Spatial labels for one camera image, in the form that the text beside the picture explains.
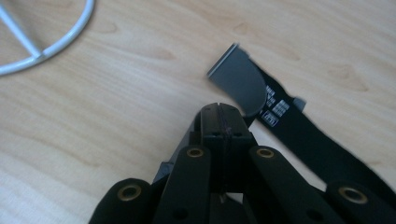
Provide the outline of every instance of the white metal ring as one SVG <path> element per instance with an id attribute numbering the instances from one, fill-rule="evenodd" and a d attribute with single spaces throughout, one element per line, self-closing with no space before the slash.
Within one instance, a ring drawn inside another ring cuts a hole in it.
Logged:
<path id="1" fill-rule="evenodd" d="M 79 33 L 81 33 L 82 29 L 87 24 L 92 14 L 93 6 L 94 0 L 87 0 L 84 10 L 82 11 L 82 14 L 76 24 L 61 39 L 41 51 L 40 49 L 38 49 L 38 47 L 34 45 L 29 37 L 27 37 L 27 35 L 23 33 L 19 25 L 12 19 L 12 17 L 7 13 L 7 10 L 0 4 L 0 18 L 32 55 L 29 58 L 20 60 L 15 63 L 0 65 L 0 76 L 15 73 L 28 67 L 34 66 L 38 63 L 42 63 L 43 61 L 47 60 L 48 58 L 52 57 L 53 55 L 67 47 L 67 45 L 69 45 L 79 35 Z"/>

